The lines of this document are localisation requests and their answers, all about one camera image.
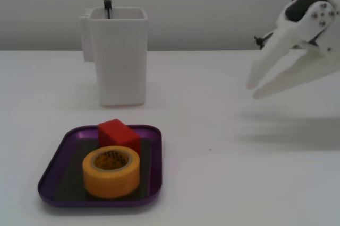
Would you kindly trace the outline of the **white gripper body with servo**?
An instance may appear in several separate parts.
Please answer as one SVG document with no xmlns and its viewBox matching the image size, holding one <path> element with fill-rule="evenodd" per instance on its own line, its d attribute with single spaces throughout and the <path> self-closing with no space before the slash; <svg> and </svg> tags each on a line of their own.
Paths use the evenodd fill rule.
<svg viewBox="0 0 340 226">
<path fill-rule="evenodd" d="M 338 20 L 339 0 L 292 0 L 282 10 L 276 25 L 290 21 L 307 27 L 328 27 Z"/>
</svg>

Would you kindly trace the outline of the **white fixed gripper finger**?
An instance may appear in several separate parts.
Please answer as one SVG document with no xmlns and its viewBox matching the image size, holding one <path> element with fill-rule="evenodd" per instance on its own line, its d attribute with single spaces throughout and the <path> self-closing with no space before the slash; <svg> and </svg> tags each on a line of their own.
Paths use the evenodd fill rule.
<svg viewBox="0 0 340 226">
<path fill-rule="evenodd" d="M 246 87 L 255 88 L 292 46 L 309 39 L 310 31 L 306 25 L 290 21 L 279 24 L 264 46 L 260 57 L 254 60 Z"/>
</svg>

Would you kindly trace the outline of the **white moving gripper finger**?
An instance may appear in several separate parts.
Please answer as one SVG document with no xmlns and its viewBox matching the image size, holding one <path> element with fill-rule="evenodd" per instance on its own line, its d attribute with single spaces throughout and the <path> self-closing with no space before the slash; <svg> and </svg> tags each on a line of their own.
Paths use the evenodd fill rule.
<svg viewBox="0 0 340 226">
<path fill-rule="evenodd" d="M 253 94 L 255 99 L 262 99 L 339 71 L 339 20 L 328 27 L 307 28 L 310 39 L 296 44 L 305 49 L 305 54 L 263 87 L 256 86 Z"/>
</svg>

